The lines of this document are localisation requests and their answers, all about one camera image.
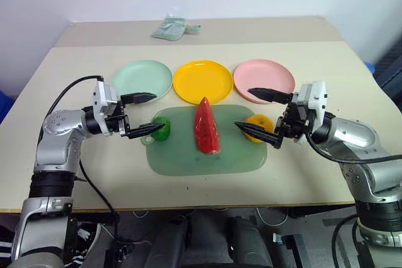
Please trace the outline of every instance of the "watermelon slice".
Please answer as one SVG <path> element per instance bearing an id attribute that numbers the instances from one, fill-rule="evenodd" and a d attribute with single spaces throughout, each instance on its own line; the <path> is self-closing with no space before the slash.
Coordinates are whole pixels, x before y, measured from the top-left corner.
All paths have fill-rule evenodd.
<path id="1" fill-rule="evenodd" d="M 195 141 L 197 146 L 205 154 L 217 154 L 220 152 L 220 138 L 216 126 L 214 112 L 204 97 L 198 105 L 195 113 Z"/>

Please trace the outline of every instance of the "beige table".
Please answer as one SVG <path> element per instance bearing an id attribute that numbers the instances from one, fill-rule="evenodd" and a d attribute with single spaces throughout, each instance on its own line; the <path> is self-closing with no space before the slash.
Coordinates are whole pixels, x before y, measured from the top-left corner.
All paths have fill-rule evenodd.
<path id="1" fill-rule="evenodd" d="M 381 91 L 369 70 L 324 19 L 199 20 L 199 36 L 169 42 L 149 37 L 159 21 L 80 23 L 68 28 L 46 56 L 0 126 L 0 209 L 20 211 L 28 196 L 38 131 L 45 112 L 60 91 L 76 78 L 101 74 L 110 82 L 124 64 L 159 60 L 174 73 L 197 59 L 222 63 L 230 70 L 245 60 L 268 58 L 286 66 L 301 84 L 324 80 L 328 111 L 370 123 L 383 146 L 400 153 L 402 116 Z M 58 106 L 79 109 L 90 104 L 94 82 L 75 87 Z M 258 105 L 235 90 L 221 104 L 241 104 L 275 119 L 283 105 Z M 131 106 L 132 127 L 148 122 L 159 110 L 189 105 L 173 89 L 157 102 Z M 167 177 L 148 165 L 139 140 L 97 136 L 83 144 L 88 174 L 119 209 L 186 206 L 287 206 L 352 203 L 337 164 L 319 157 L 308 145 L 290 140 L 280 150 L 268 147 L 265 165 L 253 172 Z M 77 182 L 76 210 L 104 209 L 87 183 Z"/>

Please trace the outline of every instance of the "cutting board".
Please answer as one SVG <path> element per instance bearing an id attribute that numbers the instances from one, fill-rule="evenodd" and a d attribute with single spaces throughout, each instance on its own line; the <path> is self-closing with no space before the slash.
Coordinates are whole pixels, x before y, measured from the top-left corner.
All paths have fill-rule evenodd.
<path id="1" fill-rule="evenodd" d="M 251 142 L 234 125 L 254 115 L 240 105 L 212 106 L 217 122 L 222 150 L 206 155 L 199 151 L 194 136 L 194 118 L 197 107 L 174 107 L 159 111 L 156 116 L 170 119 L 170 135 L 165 141 L 154 141 L 146 146 L 151 168 L 165 176 L 193 176 L 232 174 L 254 171 L 267 158 L 266 144 Z"/>

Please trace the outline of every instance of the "green lime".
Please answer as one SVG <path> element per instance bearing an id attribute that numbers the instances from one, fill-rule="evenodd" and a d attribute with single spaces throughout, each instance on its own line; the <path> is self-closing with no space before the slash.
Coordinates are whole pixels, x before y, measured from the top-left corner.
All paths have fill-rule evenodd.
<path id="1" fill-rule="evenodd" d="M 167 140 L 170 134 L 170 120 L 167 117 L 157 116 L 152 120 L 152 122 L 162 122 L 165 125 L 161 129 L 152 133 L 151 136 L 157 141 Z"/>

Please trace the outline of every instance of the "black cable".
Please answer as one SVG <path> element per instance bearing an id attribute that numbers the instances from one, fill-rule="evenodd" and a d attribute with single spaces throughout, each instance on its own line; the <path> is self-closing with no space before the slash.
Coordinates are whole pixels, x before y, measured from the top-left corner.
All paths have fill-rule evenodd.
<path id="1" fill-rule="evenodd" d="M 402 154 L 399 155 L 392 155 L 392 156 L 385 156 L 385 157 L 379 157 L 379 158 L 370 158 L 370 159 L 344 159 L 344 158 L 335 158 L 332 157 L 331 155 L 325 153 L 322 151 L 313 141 L 311 134 L 309 131 L 305 131 L 305 136 L 308 141 L 308 143 L 311 145 L 313 150 L 322 157 L 335 161 L 336 163 L 346 163 L 346 164 L 369 164 L 369 163 L 383 163 L 385 161 L 391 161 L 391 160 L 397 160 L 397 159 L 402 159 Z"/>
<path id="2" fill-rule="evenodd" d="M 102 194 L 102 192 L 96 187 L 96 185 L 92 182 L 92 180 L 88 177 L 87 172 L 85 172 L 84 166 L 82 165 L 81 159 L 80 159 L 80 169 L 81 172 L 84 176 L 84 178 L 88 181 L 89 185 L 96 191 L 96 193 L 100 196 L 100 198 L 103 200 L 103 202 L 107 205 L 107 207 L 110 209 L 112 216 L 113 216 L 113 221 L 114 221 L 114 240 L 113 240 L 113 266 L 116 267 L 116 250 L 117 250 L 117 236 L 118 236 L 118 231 L 119 231 L 119 215 L 117 212 L 114 210 L 113 206 L 109 202 L 109 200 L 105 197 L 105 195 Z"/>
<path id="3" fill-rule="evenodd" d="M 359 250 L 357 249 L 357 235 L 356 235 L 357 226 L 358 225 L 357 225 L 357 221 L 356 221 L 356 222 L 354 222 L 353 227 L 352 227 L 352 240 L 353 240 L 354 248 L 356 248 L 357 253 L 359 253 Z"/>
<path id="4" fill-rule="evenodd" d="M 103 82 L 103 77 L 101 75 L 89 75 L 87 77 L 82 77 L 79 78 L 78 80 L 75 80 L 74 82 L 72 82 L 70 85 L 68 85 L 67 87 L 64 88 L 64 90 L 61 92 L 61 94 L 57 97 L 57 99 L 53 102 L 52 106 L 49 108 L 48 112 L 46 113 L 45 118 L 51 114 L 53 112 L 53 110 L 55 110 L 55 107 L 57 106 L 57 104 L 59 103 L 59 101 L 63 98 L 63 96 L 75 85 L 77 85 L 80 82 L 83 82 L 85 80 L 90 80 L 92 78 L 95 78 L 98 81 Z M 42 140 L 43 137 L 43 129 L 42 126 L 40 127 L 40 131 L 39 131 L 39 138 L 38 138 L 38 144 L 39 142 Z"/>
<path id="5" fill-rule="evenodd" d="M 335 268 L 339 268 L 339 263 L 338 263 L 338 258 L 337 258 L 337 246 L 336 246 L 339 230 L 345 223 L 347 223 L 348 221 L 355 219 L 355 218 L 357 218 L 357 214 L 344 218 L 342 221 L 340 221 L 338 223 L 338 225 L 334 229 L 334 232 L 332 233 L 331 250 L 332 250 L 332 259 L 334 260 Z"/>
<path id="6" fill-rule="evenodd" d="M 106 227 L 105 225 L 102 224 L 101 227 L 107 232 L 108 235 L 111 236 L 111 238 L 114 239 L 113 234 L 107 229 L 107 227 Z M 122 244 L 122 245 L 139 245 L 139 244 L 144 244 L 144 243 L 146 243 L 146 244 L 152 246 L 153 244 L 152 244 L 150 241 L 145 240 L 145 237 L 146 237 L 147 235 L 149 235 L 149 234 L 146 234 L 143 238 L 141 238 L 141 239 L 139 239 L 139 240 L 134 240 L 134 241 L 121 241 L 121 240 L 117 240 L 117 242 L 120 243 L 120 244 Z"/>

